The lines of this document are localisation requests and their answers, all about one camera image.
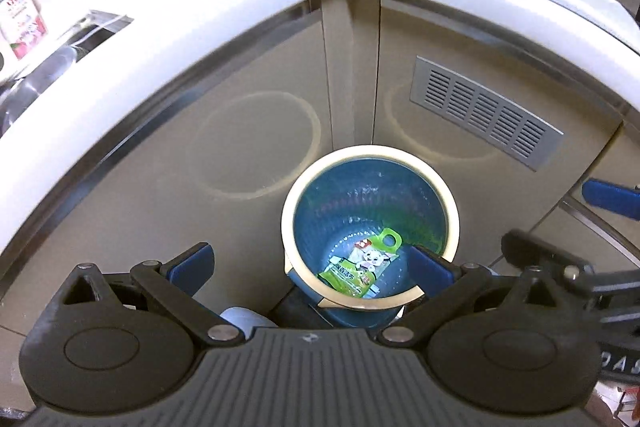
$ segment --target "beige bin rim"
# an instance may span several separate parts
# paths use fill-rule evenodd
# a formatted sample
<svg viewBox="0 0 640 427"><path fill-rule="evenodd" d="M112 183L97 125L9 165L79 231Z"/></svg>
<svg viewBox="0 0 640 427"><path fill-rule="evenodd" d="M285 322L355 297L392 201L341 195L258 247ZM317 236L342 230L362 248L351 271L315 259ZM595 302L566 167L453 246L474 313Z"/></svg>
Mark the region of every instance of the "beige bin rim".
<svg viewBox="0 0 640 427"><path fill-rule="evenodd" d="M294 269L309 288L324 297L318 304L321 308L348 308L360 311L380 311L396 308L420 298L424 292L418 286L414 286L398 295L380 299L359 299L344 295L324 284L306 267L296 246L293 234L293 217L305 189L323 172L358 158L391 160L411 169L433 187L442 204L447 225L447 239L442 257L447 261L453 261L458 248L458 241L460 240L460 218L458 217L458 208L453 195L439 174L420 158L408 152L382 145L356 145L323 156L300 174L300 177L291 187L282 210L282 242L285 250L284 270L285 273L289 273Z"/></svg>

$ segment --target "metal screw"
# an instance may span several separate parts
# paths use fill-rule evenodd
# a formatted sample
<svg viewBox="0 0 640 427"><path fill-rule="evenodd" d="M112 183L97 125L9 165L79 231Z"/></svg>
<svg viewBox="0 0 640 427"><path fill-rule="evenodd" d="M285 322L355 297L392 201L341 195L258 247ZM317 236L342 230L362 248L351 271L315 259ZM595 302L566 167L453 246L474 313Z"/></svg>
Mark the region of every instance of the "metal screw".
<svg viewBox="0 0 640 427"><path fill-rule="evenodd" d="M231 324L219 324L209 328L207 335L212 341L232 341L240 334L240 330Z"/></svg>
<svg viewBox="0 0 640 427"><path fill-rule="evenodd" d="M578 275L580 275L580 268L571 264L564 268L563 275L565 279L575 281L578 279Z"/></svg>
<svg viewBox="0 0 640 427"><path fill-rule="evenodd" d="M405 343L414 337L414 332L404 326L391 326L382 331L382 336L389 342Z"/></svg>

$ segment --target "stainless steel sink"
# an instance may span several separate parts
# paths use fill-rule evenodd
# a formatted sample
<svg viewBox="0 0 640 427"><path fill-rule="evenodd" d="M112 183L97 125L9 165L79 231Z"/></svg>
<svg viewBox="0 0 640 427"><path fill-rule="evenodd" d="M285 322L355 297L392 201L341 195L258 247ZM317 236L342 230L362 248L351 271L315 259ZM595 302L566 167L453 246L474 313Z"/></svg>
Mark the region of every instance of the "stainless steel sink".
<svg viewBox="0 0 640 427"><path fill-rule="evenodd" d="M45 48L34 50L29 64L0 86L0 136L47 87L131 22L126 16L92 11Z"/></svg>

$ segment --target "snack package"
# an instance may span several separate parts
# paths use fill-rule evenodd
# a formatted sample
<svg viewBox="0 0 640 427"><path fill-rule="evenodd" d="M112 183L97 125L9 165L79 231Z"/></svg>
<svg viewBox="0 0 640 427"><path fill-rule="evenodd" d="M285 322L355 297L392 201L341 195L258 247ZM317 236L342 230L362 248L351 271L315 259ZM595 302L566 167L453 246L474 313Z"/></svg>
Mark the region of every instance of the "snack package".
<svg viewBox="0 0 640 427"><path fill-rule="evenodd" d="M394 244L386 245L384 239L392 237ZM402 245L402 238L391 229L358 241L348 258L332 257L326 269L318 274L332 288L352 297L372 298L378 293L375 281L395 261Z"/></svg>
<svg viewBox="0 0 640 427"><path fill-rule="evenodd" d="M47 33L33 0L0 0L0 32L17 58L23 58Z"/></svg>

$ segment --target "white countertop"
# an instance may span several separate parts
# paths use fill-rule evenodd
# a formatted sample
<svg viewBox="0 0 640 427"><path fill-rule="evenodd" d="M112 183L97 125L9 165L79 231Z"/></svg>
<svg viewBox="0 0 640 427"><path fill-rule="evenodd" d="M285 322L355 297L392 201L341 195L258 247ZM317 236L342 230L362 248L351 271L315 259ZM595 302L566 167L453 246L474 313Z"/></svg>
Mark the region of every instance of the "white countertop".
<svg viewBox="0 0 640 427"><path fill-rule="evenodd" d="M44 2L45 17L98 9L134 21L56 81L1 137L0 251L59 179L140 103L213 50L300 1ZM640 55L571 11L549 0L431 1L526 36L640 110Z"/></svg>

